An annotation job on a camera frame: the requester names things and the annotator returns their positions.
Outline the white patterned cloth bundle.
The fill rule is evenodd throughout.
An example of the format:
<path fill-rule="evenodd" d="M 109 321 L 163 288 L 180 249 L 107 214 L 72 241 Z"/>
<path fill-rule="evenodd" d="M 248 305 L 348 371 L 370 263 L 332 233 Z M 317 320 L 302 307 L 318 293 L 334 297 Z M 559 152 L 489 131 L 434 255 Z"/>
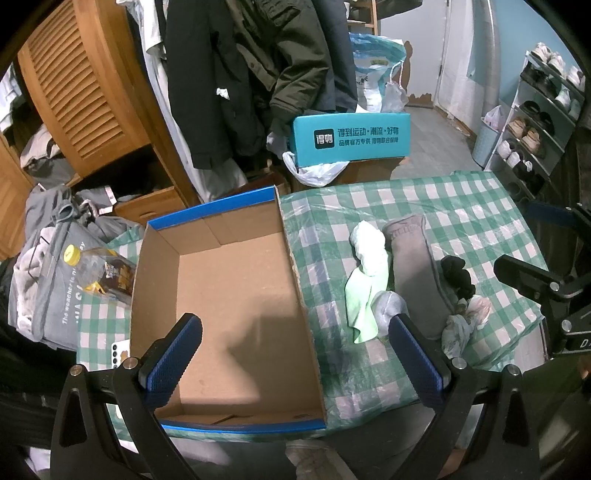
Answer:
<path fill-rule="evenodd" d="M 461 357 L 473 334 L 486 326 L 492 310 L 492 302 L 480 295 L 459 300 L 442 331 L 443 353 L 449 359 Z"/>

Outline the light blue plastic bag bundle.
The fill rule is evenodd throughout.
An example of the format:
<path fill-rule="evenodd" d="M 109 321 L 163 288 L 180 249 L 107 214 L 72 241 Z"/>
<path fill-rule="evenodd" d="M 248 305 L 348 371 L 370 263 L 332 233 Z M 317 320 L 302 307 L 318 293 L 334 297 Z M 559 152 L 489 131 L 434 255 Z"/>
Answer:
<path fill-rule="evenodd" d="M 378 337 L 389 335 L 391 319 L 400 314 L 409 315 L 406 301 L 394 291 L 379 292 L 374 298 L 372 312 L 378 327 Z"/>

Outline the black sock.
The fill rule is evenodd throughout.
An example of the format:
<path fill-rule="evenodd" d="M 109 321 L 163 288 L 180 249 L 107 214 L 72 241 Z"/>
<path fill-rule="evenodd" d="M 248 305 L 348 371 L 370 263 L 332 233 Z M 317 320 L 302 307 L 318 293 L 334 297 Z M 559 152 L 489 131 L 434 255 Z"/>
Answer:
<path fill-rule="evenodd" d="M 476 287 L 466 269 L 466 261 L 457 256 L 446 256 L 440 261 L 443 276 L 459 299 L 471 300 Z"/>

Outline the grey fleece towel roll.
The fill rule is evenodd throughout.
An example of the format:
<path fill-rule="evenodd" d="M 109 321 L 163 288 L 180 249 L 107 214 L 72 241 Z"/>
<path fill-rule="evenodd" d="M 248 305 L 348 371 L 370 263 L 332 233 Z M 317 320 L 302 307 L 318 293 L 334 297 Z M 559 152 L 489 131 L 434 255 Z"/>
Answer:
<path fill-rule="evenodd" d="M 458 297 L 433 257 L 423 215 L 389 223 L 384 235 L 393 256 L 394 290 L 406 301 L 409 316 L 430 340 L 440 340 Z"/>

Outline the light green cloth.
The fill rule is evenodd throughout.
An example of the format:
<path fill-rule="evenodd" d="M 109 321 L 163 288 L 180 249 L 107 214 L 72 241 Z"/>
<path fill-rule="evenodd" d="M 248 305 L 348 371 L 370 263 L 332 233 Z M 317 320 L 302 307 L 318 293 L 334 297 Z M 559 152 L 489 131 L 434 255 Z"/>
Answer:
<path fill-rule="evenodd" d="M 375 297 L 387 290 L 389 273 L 376 276 L 356 267 L 346 281 L 346 319 L 353 329 L 353 343 L 361 344 L 378 337 L 379 327 L 372 310 Z"/>

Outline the white sock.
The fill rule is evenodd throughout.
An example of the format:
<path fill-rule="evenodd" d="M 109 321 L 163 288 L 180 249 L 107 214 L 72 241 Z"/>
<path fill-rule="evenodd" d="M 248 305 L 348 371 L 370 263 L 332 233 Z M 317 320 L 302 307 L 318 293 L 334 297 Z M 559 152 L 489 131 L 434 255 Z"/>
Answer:
<path fill-rule="evenodd" d="M 384 276 L 389 272 L 389 257 L 384 234 L 373 224 L 362 221 L 349 235 L 356 259 L 363 274 L 371 277 Z"/>

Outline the white smartphone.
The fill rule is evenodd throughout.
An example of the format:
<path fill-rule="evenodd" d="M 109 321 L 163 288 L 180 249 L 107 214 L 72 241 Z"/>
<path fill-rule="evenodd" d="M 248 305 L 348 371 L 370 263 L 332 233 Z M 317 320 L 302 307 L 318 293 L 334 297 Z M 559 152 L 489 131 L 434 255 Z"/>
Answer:
<path fill-rule="evenodd" d="M 111 344 L 111 364 L 117 368 L 124 360 L 130 356 L 130 341 L 120 340 Z"/>

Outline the green checkered tablecloth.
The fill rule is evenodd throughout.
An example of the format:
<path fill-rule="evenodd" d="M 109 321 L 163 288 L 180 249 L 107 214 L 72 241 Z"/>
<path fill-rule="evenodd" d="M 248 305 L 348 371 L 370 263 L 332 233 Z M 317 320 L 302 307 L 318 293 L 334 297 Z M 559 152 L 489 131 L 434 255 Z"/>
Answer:
<path fill-rule="evenodd" d="M 115 366 L 119 343 L 143 354 L 184 313 L 202 341 L 158 412 L 180 438 L 306 438 L 363 424 L 415 401 L 382 338 L 355 341 L 346 283 L 362 254 L 386 251 L 389 287 L 455 353 L 498 370 L 536 330 L 539 308 L 495 276 L 510 255 L 543 264 L 525 219 L 489 172 L 315 189 L 245 192 L 151 220 L 112 248 L 139 264 L 131 306 L 81 300 L 77 359 Z"/>

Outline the light blue waste bin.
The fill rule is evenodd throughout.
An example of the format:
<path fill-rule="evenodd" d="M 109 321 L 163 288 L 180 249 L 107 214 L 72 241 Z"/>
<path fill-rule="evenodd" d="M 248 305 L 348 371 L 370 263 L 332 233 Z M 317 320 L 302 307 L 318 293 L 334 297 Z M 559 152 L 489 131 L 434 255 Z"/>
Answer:
<path fill-rule="evenodd" d="M 491 127 L 486 122 L 485 118 L 482 117 L 480 128 L 472 149 L 472 158 L 479 167 L 486 167 L 491 153 L 496 146 L 498 137 L 499 131 Z"/>

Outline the plastic bottle yellow cap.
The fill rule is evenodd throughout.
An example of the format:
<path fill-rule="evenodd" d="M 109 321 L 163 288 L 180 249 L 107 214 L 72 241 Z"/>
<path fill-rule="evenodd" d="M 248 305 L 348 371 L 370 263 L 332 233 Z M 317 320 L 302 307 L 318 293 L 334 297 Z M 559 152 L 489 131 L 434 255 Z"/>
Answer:
<path fill-rule="evenodd" d="M 76 272 L 78 286 L 86 293 L 131 304 L 135 264 L 112 249 L 81 250 L 73 244 L 63 253 L 63 261 Z"/>

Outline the shoe rack with shoes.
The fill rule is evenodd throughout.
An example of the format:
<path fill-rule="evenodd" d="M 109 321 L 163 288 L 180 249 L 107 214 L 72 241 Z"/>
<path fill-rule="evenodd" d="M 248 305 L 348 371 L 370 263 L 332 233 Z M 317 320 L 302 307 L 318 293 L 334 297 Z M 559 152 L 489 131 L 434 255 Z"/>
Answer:
<path fill-rule="evenodd" d="M 577 65 L 539 42 L 525 53 L 516 93 L 485 169 L 510 196 L 535 199 L 566 152 L 585 102 L 586 78 Z"/>

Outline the blue-rimmed cardboard box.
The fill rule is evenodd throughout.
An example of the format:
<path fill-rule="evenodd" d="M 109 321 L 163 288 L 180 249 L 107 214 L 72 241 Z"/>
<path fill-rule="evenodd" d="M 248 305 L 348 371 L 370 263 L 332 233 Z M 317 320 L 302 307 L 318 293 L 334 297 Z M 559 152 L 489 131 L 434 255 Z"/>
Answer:
<path fill-rule="evenodd" d="M 308 434 L 324 395 L 276 189 L 149 221 L 137 263 L 130 347 L 145 353 L 182 315 L 200 345 L 156 412 L 173 436 Z"/>

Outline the white plastic bag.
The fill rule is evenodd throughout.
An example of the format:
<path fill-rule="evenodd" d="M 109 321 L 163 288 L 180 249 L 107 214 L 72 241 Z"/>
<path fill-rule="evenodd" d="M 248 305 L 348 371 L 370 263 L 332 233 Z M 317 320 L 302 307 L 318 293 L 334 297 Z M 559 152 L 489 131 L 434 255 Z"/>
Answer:
<path fill-rule="evenodd" d="M 332 183 L 346 167 L 349 162 L 335 162 L 329 164 L 320 164 L 310 167 L 298 167 L 296 160 L 297 156 L 293 152 L 286 151 L 281 154 L 283 164 L 290 171 L 290 174 L 297 179 L 298 182 L 307 187 L 322 188 L 329 183 Z"/>

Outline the teal shoe box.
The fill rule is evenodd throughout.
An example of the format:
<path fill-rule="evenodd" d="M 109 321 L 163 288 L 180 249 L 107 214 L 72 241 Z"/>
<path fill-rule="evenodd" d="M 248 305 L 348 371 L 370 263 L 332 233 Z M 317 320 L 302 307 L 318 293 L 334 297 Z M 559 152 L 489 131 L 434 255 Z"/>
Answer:
<path fill-rule="evenodd" d="M 298 116 L 290 148 L 297 167 L 405 157 L 411 116 L 398 113 L 335 113 Z"/>

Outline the wooden louvered cabinet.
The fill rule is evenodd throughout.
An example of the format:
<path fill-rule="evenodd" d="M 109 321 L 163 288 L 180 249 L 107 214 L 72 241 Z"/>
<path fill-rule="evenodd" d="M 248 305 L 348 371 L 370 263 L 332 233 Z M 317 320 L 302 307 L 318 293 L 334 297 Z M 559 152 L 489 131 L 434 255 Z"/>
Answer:
<path fill-rule="evenodd" d="M 4 1 L 1 69 L 14 66 L 31 107 L 74 171 L 72 189 L 108 185 L 115 214 L 144 224 L 199 203 L 114 1 Z"/>

